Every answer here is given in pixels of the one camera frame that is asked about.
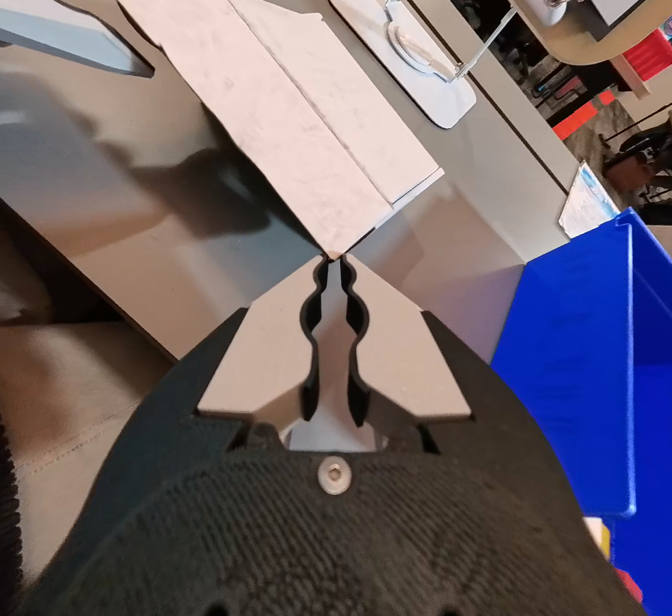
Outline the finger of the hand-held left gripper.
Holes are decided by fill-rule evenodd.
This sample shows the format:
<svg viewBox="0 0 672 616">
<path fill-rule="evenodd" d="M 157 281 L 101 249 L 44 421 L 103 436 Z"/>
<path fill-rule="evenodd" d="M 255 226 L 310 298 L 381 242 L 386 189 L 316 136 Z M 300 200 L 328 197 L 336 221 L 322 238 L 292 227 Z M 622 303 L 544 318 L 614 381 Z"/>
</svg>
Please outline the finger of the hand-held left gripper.
<svg viewBox="0 0 672 616">
<path fill-rule="evenodd" d="M 1 0 L 1 43 L 119 75 L 155 74 L 112 26 L 61 0 Z"/>
</svg>

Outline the blue plastic bin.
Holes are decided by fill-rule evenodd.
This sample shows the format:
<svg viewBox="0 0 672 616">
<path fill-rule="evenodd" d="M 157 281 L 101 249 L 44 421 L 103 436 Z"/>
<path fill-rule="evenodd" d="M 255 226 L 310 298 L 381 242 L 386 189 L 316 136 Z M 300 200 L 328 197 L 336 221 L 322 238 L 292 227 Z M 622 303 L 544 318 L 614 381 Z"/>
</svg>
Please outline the blue plastic bin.
<svg viewBox="0 0 672 616">
<path fill-rule="evenodd" d="M 671 258 L 632 209 L 525 266 L 491 366 L 670 615 Z"/>
</svg>

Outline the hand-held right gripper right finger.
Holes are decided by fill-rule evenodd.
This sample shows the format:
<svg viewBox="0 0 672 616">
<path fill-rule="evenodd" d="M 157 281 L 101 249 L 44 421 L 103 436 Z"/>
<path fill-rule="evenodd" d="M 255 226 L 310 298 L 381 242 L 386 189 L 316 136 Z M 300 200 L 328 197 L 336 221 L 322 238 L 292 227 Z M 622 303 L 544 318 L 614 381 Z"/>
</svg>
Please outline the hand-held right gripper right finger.
<svg viewBox="0 0 672 616">
<path fill-rule="evenodd" d="M 348 408 L 357 427 L 390 436 L 404 426 L 462 421 L 472 410 L 415 302 L 352 254 L 340 258 Z"/>
</svg>

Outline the white document stand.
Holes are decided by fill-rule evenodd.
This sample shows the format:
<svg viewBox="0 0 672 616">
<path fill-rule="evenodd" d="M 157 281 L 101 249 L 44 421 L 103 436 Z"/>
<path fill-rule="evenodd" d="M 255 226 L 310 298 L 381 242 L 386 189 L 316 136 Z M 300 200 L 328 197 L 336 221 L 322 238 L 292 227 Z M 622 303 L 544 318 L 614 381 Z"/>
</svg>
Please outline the white document stand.
<svg viewBox="0 0 672 616">
<path fill-rule="evenodd" d="M 454 65 L 404 0 L 329 2 L 434 125 L 449 130 L 475 105 L 476 96 L 466 75 L 493 37 L 469 61 Z M 609 27 L 588 1 L 508 2 L 511 7 L 495 36 L 518 14 L 547 53 L 572 65 L 610 61 L 624 54 L 671 13 L 671 0 L 645 0 Z"/>
</svg>

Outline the white cardboard mailer box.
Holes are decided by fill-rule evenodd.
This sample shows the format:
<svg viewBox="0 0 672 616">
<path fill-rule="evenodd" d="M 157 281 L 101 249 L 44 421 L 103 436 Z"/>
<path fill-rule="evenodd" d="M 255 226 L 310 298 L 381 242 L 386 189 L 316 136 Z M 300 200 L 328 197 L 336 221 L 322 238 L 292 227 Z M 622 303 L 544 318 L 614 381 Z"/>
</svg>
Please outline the white cardboard mailer box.
<svg viewBox="0 0 672 616">
<path fill-rule="evenodd" d="M 116 1 L 330 258 L 443 176 L 320 14 Z"/>
</svg>

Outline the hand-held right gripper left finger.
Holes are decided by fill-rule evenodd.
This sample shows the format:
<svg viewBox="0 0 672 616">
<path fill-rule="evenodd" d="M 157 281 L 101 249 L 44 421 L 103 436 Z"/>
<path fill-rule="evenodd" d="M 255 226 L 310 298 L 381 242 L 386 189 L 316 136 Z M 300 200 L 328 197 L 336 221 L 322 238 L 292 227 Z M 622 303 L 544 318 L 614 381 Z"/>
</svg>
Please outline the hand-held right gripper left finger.
<svg viewBox="0 0 672 616">
<path fill-rule="evenodd" d="M 313 418 L 329 258 L 317 255 L 256 299 L 197 404 L 201 415 L 266 423 L 279 433 Z"/>
</svg>

